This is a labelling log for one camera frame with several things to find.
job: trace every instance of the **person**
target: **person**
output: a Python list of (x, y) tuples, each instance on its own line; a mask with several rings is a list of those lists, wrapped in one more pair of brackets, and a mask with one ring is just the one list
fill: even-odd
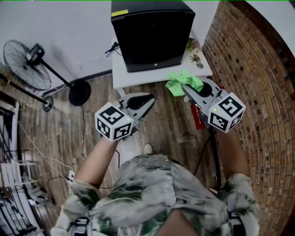
[(112, 192), (100, 187), (118, 141), (101, 138), (84, 161), (51, 234), (58, 235), (247, 235), (259, 233), (250, 170), (235, 131), (217, 131), (226, 183), (215, 197), (180, 164), (162, 154), (123, 163)]

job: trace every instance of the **shoe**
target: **shoe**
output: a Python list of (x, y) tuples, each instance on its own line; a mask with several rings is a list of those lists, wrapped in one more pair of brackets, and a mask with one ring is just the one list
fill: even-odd
[(147, 144), (144, 146), (143, 154), (153, 154), (153, 146), (152, 146), (152, 144), (147, 143)]

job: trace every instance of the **baseboard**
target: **baseboard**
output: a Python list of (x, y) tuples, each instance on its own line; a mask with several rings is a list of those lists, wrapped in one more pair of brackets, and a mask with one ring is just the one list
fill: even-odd
[[(107, 70), (107, 71), (102, 71), (102, 72), (99, 72), (99, 73), (96, 73), (96, 74), (93, 74), (93, 75), (89, 75), (89, 76), (85, 76), (85, 77), (82, 77), (82, 78), (79, 78), (79, 79), (75, 79), (75, 80), (72, 80), (70, 81), (69, 83), (70, 84), (75, 84), (76, 82), (78, 81), (86, 81), (86, 80), (89, 80), (89, 79), (94, 79), (94, 78), (97, 78), (97, 77), (100, 77), (100, 76), (104, 76), (104, 75), (109, 75), (109, 74), (112, 74), (112, 70)], [(42, 97), (45, 97), (47, 94), (50, 94), (52, 92), (55, 92), (56, 90), (62, 88), (64, 86), (64, 84), (61, 84), (55, 88), (52, 88), (52, 89), (49, 89), (47, 91), (45, 91), (43, 94), (42, 94)]]

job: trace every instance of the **red tag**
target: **red tag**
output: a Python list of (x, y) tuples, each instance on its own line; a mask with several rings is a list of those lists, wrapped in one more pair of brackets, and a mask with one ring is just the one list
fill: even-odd
[(200, 119), (200, 109), (199, 107), (195, 106), (190, 102), (190, 108), (192, 110), (194, 120), (195, 120), (195, 126), (197, 130), (202, 130), (205, 128), (205, 124)]

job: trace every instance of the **fan stand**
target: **fan stand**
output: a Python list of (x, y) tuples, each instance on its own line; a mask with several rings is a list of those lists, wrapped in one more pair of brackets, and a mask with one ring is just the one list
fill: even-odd
[(42, 102), (42, 109), (45, 112), (49, 112), (53, 106), (53, 97), (52, 96), (48, 96), (44, 99), (41, 99), (37, 96), (35, 96), (34, 94), (31, 94), (30, 92), (28, 92), (27, 90), (23, 89), (22, 87), (18, 86), (17, 84), (11, 82), (10, 80), (8, 80), (4, 75), (0, 74), (0, 78), (2, 80), (4, 80), (4, 82), (6, 82), (7, 84), (10, 84), (11, 86), (13, 86), (14, 88), (16, 88), (17, 90), (23, 92), (24, 94), (38, 100), (39, 102)]
[(49, 69), (64, 84), (70, 87), (69, 101), (72, 105), (81, 106), (88, 100), (91, 94), (91, 86), (89, 83), (87, 83), (86, 81), (77, 81), (73, 85), (71, 85), (43, 59), (40, 60), (40, 63), (42, 63), (47, 69)]

